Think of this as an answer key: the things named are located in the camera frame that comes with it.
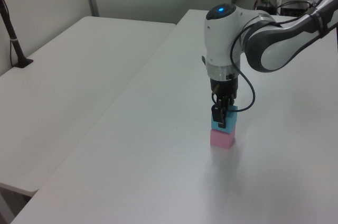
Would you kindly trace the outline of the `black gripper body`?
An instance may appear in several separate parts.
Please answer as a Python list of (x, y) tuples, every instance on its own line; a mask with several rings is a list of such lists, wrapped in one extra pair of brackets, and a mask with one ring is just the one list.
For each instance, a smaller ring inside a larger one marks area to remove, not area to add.
[(226, 81), (216, 81), (210, 79), (212, 94), (220, 99), (222, 97), (231, 97), (236, 99), (238, 90), (238, 77), (231, 76)]

